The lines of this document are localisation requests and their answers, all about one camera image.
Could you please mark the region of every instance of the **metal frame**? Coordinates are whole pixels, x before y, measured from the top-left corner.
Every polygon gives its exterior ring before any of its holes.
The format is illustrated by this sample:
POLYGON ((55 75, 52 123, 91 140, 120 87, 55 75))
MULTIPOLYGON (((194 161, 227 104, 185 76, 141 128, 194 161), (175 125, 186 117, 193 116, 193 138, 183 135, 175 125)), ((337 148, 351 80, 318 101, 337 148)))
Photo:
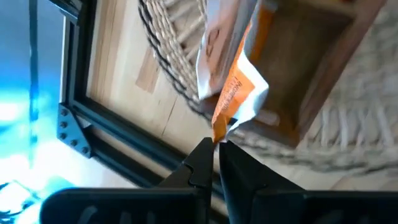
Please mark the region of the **metal frame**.
MULTIPOLYGON (((72 148, 85 156, 90 155, 140 187, 156 186, 163 178, 95 136, 90 129, 94 127, 105 131, 170 170, 175 170, 187 155, 86 96, 96 0, 85 1, 80 9, 74 6, 65 8, 57 4, 62 2, 60 0, 51 1, 65 14, 60 104, 90 123, 83 129, 90 152, 82 152, 79 147, 72 148)), ((216 173, 213 173, 213 195, 223 200, 220 177, 216 173)), ((212 214, 219 223, 226 222, 224 215, 214 210, 212 214)))

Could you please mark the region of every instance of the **bolt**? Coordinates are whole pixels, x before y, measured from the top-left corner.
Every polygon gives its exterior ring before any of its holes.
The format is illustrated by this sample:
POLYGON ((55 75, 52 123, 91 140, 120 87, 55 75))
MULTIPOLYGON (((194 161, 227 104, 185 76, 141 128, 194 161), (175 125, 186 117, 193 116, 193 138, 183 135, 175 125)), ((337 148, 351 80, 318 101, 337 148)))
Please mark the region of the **bolt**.
POLYGON ((76 146, 76 145, 77 145, 77 140, 72 140, 72 141, 70 141, 70 145, 71 145, 71 146, 76 146))
POLYGON ((66 128, 68 126, 68 123, 62 121, 60 123, 60 126, 61 126, 61 128, 66 128))
POLYGON ((88 152, 88 148, 87 147, 83 147, 83 149, 81 149, 81 152, 86 154, 88 152))
POLYGON ((61 110, 61 115, 62 116, 66 116, 68 114, 68 111, 67 110, 65 110, 65 109, 62 109, 61 110))
POLYGON ((67 138, 67 134, 61 133, 61 134, 60 134, 60 139, 65 139, 65 138, 67 138))

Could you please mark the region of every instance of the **wooden surface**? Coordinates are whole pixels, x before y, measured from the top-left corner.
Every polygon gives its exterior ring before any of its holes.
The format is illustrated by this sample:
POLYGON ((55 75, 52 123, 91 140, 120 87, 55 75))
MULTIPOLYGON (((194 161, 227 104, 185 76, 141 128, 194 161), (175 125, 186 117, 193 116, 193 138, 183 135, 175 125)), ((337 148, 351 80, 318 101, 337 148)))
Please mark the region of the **wooden surface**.
POLYGON ((211 136, 211 129, 188 109, 159 68, 137 2, 99 1, 87 95, 188 152, 211 136))
MULTIPOLYGON (((211 129, 205 120, 189 110, 153 58, 138 15, 138 0, 98 2, 87 96, 189 153, 203 137, 211 136, 211 129)), ((156 173, 164 177, 170 173, 101 131, 96 134, 156 173)), ((398 175, 391 171, 346 177, 344 172, 321 174, 270 159, 256 159, 306 189, 398 190, 398 175)))

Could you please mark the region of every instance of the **snack bag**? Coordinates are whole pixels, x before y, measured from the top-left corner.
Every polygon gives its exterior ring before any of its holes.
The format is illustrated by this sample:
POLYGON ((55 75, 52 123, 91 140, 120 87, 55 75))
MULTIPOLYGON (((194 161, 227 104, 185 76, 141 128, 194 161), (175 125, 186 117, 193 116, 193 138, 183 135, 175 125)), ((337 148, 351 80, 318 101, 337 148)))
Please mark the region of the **snack bag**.
POLYGON ((199 100, 219 93, 257 0, 208 0, 196 71, 199 100))
POLYGON ((258 0, 241 39, 211 121, 214 142, 253 119, 268 93, 268 84, 256 70, 277 4, 258 0))

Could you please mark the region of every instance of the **wooden box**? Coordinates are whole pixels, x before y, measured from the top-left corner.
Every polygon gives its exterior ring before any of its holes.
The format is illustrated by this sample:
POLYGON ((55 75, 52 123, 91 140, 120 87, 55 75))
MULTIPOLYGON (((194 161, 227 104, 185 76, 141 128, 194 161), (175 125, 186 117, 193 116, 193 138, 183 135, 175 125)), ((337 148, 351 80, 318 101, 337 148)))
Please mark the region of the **wooden box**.
MULTIPOLYGON (((241 128, 297 146, 384 2, 281 1, 257 66, 269 84, 264 111, 241 128), (279 122, 263 122, 265 110, 279 122)), ((217 99, 205 100, 204 110, 213 110, 217 99)))

